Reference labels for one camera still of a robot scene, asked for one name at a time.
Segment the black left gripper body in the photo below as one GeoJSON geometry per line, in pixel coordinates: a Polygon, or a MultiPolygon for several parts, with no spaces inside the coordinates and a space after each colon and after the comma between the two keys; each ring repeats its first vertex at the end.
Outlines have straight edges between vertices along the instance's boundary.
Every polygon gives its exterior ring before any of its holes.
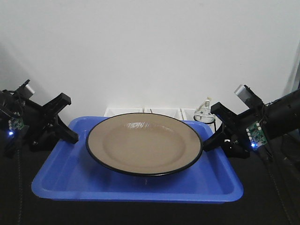
{"type": "Polygon", "coordinates": [[[12,158],[28,145],[32,152],[52,151],[59,140],[58,110],[51,104],[25,105],[22,117],[11,117],[3,121],[3,156],[12,158]]]}

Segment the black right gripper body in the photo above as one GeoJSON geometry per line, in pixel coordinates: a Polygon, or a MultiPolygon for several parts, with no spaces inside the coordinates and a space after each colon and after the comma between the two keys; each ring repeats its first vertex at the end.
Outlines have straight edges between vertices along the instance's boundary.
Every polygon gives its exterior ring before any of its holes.
{"type": "Polygon", "coordinates": [[[250,152],[256,152],[262,145],[250,132],[250,126],[258,123],[258,115],[254,110],[246,110],[231,118],[230,122],[222,122],[220,130],[224,133],[221,148],[229,158],[248,158],[250,152]]]}

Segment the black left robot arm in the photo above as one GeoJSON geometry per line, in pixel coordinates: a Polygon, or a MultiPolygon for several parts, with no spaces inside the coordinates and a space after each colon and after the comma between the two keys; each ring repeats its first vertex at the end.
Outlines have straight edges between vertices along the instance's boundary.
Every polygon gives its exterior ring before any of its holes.
{"type": "Polygon", "coordinates": [[[79,140],[59,117],[59,112],[71,104],[71,98],[59,94],[45,105],[30,100],[23,90],[3,90],[0,93],[0,150],[13,158],[28,144],[41,148],[52,140],[75,144],[79,140]]]}

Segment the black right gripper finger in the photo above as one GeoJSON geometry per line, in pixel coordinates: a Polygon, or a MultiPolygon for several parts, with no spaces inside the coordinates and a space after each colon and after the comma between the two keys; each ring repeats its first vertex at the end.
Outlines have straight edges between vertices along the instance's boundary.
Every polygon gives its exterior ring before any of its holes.
{"type": "Polygon", "coordinates": [[[210,112],[221,120],[221,126],[226,128],[238,128],[239,118],[236,113],[225,107],[220,102],[215,103],[210,112]]]}
{"type": "Polygon", "coordinates": [[[217,147],[220,147],[226,139],[225,125],[221,124],[216,132],[206,141],[203,142],[203,150],[211,151],[217,147]]]}

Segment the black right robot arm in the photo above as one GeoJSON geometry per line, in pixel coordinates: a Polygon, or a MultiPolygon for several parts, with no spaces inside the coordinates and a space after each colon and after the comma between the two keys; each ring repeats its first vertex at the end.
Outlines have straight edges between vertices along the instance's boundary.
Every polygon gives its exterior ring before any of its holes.
{"type": "Polygon", "coordinates": [[[236,114],[220,102],[211,107],[211,113],[221,120],[221,126],[203,143],[203,150],[221,147],[227,157],[248,158],[254,150],[246,129],[258,123],[268,141],[300,127],[300,91],[291,92],[269,105],[246,88],[243,102],[248,110],[236,114]]]}

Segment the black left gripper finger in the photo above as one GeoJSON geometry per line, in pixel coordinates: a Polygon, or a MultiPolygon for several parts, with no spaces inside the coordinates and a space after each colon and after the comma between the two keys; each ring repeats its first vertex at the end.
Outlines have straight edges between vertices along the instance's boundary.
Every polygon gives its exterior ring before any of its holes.
{"type": "Polygon", "coordinates": [[[76,132],[72,131],[58,115],[55,116],[55,133],[57,136],[71,144],[79,141],[79,136],[76,132]]]}
{"type": "Polygon", "coordinates": [[[64,93],[60,93],[57,97],[43,105],[42,109],[45,117],[54,117],[67,105],[71,105],[71,98],[64,93]]]}

